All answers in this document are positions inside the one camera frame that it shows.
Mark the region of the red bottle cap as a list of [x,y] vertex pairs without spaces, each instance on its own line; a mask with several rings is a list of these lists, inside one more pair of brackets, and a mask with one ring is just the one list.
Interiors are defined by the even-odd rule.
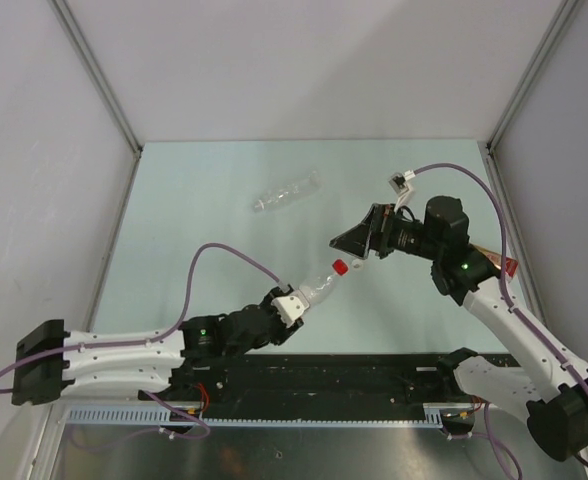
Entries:
[[349,271],[349,266],[341,259],[332,263],[332,269],[338,276],[343,276]]

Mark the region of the red label plastic bottle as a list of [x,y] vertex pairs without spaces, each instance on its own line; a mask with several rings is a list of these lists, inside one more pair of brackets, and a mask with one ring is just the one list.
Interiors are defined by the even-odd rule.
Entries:
[[310,308],[324,302],[333,292],[339,280],[349,272],[343,276],[338,276],[332,269],[332,263],[318,268],[298,287],[309,301]]

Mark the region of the clear plastic water bottle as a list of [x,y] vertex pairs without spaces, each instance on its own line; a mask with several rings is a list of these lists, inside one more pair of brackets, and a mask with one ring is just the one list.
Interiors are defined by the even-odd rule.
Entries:
[[304,177],[270,188],[253,201],[254,213],[273,211],[315,194],[322,186],[320,176],[313,170]]

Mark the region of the yellow red tea bottle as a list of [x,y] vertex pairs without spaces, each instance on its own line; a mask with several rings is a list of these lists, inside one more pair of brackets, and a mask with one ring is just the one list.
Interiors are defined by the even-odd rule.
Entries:
[[503,270],[505,273],[505,280],[511,283],[516,277],[519,262],[508,255],[506,258],[498,251],[487,249],[478,244],[471,243],[471,248],[478,251],[478,254],[471,255],[470,265],[474,273],[488,272],[489,264],[492,264],[495,269]]

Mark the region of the white bottle cap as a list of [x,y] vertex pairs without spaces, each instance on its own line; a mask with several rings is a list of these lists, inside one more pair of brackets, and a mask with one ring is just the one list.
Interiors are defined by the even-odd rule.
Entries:
[[364,261],[361,259],[353,259],[350,265],[353,271],[362,271],[364,268]]

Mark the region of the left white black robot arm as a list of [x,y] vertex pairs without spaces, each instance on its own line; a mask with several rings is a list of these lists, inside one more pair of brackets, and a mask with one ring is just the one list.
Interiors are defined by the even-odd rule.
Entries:
[[65,396],[131,397],[144,391],[181,400],[194,390],[194,369],[285,343],[310,307],[301,291],[281,295],[274,289],[258,304],[193,317],[170,334],[91,334],[48,320],[17,343],[11,402],[42,405]]

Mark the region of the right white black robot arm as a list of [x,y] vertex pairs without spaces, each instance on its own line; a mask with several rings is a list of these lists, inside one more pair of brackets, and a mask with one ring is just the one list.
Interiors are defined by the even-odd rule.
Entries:
[[494,404],[523,422],[549,457],[565,461],[588,447],[588,363],[519,305],[500,270],[470,243],[468,226],[461,201],[449,196],[431,198],[423,220],[373,204],[329,245],[361,260],[400,251],[430,261],[437,290],[485,325],[522,369],[493,367],[461,348],[441,362],[437,393],[447,401],[470,394]]

